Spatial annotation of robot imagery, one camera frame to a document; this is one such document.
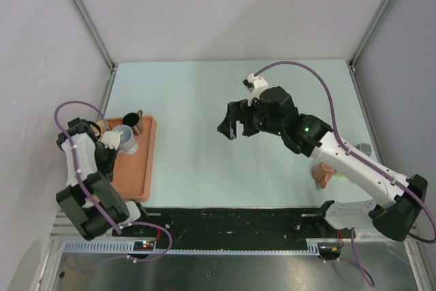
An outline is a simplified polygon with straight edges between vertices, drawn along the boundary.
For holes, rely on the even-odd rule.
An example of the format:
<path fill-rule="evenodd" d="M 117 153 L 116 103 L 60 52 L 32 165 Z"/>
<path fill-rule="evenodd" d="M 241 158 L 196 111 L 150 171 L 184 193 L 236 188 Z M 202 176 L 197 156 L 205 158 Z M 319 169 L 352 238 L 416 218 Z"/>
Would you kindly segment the yellow mug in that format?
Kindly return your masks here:
<path fill-rule="evenodd" d="M 338 177 L 338 178 L 343 178 L 343 177 L 344 177 L 344 175 L 343 175 L 341 172 L 339 172 L 339 171 L 336 171 L 336 172 L 334 173 L 334 175 L 335 175 L 336 177 Z"/>

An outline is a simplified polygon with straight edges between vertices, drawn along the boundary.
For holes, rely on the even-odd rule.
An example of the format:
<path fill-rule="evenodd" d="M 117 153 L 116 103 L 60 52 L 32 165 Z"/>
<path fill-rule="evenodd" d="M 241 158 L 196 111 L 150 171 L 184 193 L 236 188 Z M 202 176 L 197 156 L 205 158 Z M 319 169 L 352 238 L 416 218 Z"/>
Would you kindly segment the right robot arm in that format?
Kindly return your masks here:
<path fill-rule="evenodd" d="M 258 98 L 228 103 L 217 130 L 227 139 L 243 135 L 273 134 L 295 154 L 317 160 L 339 171 L 357 184 L 372 200 L 368 203 L 331 202 L 326 213 L 315 219 L 319 235 L 332 236 L 344 228 L 373 226 L 394 241 L 404 241 L 424 204 L 428 183 L 418 174 L 407 177 L 372 160 L 340 136 L 321 119 L 300 113 L 292 97 L 281 87 L 264 89 Z"/>

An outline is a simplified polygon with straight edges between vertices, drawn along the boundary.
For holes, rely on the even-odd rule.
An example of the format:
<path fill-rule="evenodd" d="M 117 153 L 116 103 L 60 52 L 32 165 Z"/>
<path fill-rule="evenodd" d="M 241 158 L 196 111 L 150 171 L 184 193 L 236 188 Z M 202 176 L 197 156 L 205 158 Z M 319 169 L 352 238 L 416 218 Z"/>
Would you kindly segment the dark brown mug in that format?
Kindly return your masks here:
<path fill-rule="evenodd" d="M 123 117 L 123 125 L 131 127 L 134 135 L 139 136 L 143 133 L 144 127 L 142 123 L 143 111 L 138 110 L 137 112 L 130 112 Z"/>

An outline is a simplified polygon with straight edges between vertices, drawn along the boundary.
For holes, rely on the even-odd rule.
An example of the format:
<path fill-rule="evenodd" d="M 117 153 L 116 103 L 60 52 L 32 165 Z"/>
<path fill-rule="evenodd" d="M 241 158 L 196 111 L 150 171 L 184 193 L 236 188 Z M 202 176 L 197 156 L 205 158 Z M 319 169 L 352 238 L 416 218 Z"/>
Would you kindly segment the orange mug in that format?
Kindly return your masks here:
<path fill-rule="evenodd" d="M 110 125 L 102 119 L 96 121 L 95 123 L 98 126 L 97 131 L 100 131 L 102 134 L 110 129 Z"/>

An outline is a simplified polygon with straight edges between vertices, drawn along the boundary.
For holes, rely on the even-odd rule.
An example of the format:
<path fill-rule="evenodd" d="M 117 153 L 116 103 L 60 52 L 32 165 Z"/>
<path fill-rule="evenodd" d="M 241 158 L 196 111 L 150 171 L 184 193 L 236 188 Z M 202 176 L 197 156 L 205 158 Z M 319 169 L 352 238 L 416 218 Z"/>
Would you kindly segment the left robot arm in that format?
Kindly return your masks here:
<path fill-rule="evenodd" d="M 98 126 L 76 118 L 57 139 L 67 160 L 67 183 L 56 200 L 79 234 L 87 241 L 109 229 L 127 225 L 135 235 L 151 229 L 151 219 L 140 205 L 125 201 L 113 188 L 114 166 L 122 132 L 94 132 Z"/>

